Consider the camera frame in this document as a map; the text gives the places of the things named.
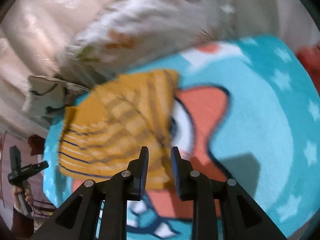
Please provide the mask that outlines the left hand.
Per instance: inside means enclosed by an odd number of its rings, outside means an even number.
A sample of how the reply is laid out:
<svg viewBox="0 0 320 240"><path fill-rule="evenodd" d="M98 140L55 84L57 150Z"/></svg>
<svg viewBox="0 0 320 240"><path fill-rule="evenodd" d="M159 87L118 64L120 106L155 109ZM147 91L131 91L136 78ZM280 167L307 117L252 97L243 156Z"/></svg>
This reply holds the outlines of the left hand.
<svg viewBox="0 0 320 240"><path fill-rule="evenodd" d="M24 189L13 186L12 197L14 198L14 208L19 212L22 212L22 202L20 201L21 198L23 198L29 206L33 206L34 197L29 184Z"/></svg>

